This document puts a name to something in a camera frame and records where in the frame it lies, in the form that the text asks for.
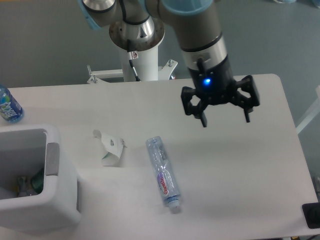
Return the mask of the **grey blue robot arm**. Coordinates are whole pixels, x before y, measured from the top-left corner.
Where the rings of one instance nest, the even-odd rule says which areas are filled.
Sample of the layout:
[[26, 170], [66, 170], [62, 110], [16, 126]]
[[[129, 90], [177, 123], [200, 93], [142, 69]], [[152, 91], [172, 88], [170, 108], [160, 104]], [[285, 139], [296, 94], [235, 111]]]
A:
[[93, 29], [109, 27], [113, 43], [128, 58], [133, 79], [143, 79], [134, 58], [164, 38], [164, 26], [173, 28], [193, 87], [183, 87], [186, 115], [207, 124], [207, 106], [231, 103], [246, 117], [259, 106], [260, 97], [251, 75], [234, 79], [212, 0], [80, 0], [78, 5]]

